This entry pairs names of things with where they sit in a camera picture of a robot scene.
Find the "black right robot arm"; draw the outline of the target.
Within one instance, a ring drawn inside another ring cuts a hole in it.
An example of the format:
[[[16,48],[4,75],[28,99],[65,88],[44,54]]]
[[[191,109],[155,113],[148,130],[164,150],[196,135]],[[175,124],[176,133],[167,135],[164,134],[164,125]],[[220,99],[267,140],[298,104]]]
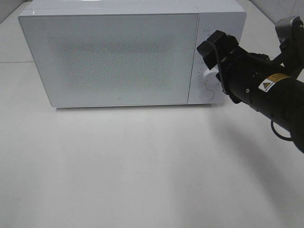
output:
[[[290,133],[279,138],[304,150],[304,84],[289,76],[280,64],[268,56],[249,53],[236,38],[215,31],[197,47],[208,69],[218,67],[216,75],[223,93],[239,104],[247,104],[271,123]]]

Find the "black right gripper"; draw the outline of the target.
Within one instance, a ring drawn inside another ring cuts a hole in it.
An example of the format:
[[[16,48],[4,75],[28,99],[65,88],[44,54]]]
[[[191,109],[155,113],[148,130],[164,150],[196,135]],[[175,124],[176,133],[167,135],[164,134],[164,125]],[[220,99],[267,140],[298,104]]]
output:
[[[245,51],[235,37],[220,30],[203,41],[197,51],[208,69],[219,67],[216,78],[234,103],[258,103],[259,54]]]

